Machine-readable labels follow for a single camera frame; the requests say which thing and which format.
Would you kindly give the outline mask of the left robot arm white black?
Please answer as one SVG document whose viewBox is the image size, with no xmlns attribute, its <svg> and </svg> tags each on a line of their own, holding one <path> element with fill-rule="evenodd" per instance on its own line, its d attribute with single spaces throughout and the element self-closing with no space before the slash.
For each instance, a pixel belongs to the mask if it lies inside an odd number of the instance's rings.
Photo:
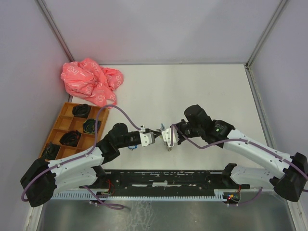
<svg viewBox="0 0 308 231">
<path fill-rule="evenodd" d="M 20 180 L 24 189 L 21 200 L 37 207 L 66 190 L 91 185 L 100 188 L 106 184 L 101 166 L 117 158 L 121 148 L 146 147 L 160 135 L 149 128 L 128 131 L 127 125 L 117 123 L 102 140 L 80 153 L 49 161 L 38 158 Z"/>
</svg>

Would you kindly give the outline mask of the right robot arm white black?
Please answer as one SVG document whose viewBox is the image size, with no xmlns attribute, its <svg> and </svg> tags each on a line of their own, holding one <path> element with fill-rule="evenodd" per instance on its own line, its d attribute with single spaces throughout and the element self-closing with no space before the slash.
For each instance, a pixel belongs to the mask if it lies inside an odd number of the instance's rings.
<svg viewBox="0 0 308 231">
<path fill-rule="evenodd" d="M 213 120 L 199 105 L 192 105 L 184 111 L 185 119 L 162 131 L 167 147 L 171 149 L 183 141 L 191 144 L 200 137 L 207 145 L 202 150 L 218 146 L 244 156 L 258 164 L 258 168 L 228 164 L 221 175 L 221 184 L 226 188 L 248 184 L 274 190 L 280 197 L 298 202 L 308 181 L 308 160 L 301 153 L 294 155 L 265 146 L 244 135 L 233 125 L 223 120 Z"/>
</svg>

